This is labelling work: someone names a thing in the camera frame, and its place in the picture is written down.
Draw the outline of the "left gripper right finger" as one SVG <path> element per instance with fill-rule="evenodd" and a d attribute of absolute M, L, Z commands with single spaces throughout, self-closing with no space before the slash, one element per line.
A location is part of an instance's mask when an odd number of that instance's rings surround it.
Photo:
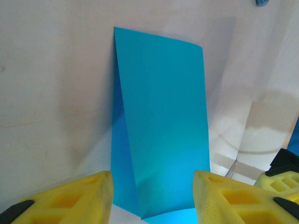
<path fill-rule="evenodd" d="M 287 197 L 207 171 L 195 171 L 193 200 L 200 224 L 297 224 Z"/>

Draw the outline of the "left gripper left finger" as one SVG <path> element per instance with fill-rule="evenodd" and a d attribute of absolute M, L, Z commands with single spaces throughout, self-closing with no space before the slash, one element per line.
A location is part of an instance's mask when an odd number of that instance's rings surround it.
<path fill-rule="evenodd" d="M 114 197 L 110 171 L 22 199 L 0 215 L 2 224 L 107 224 Z"/>

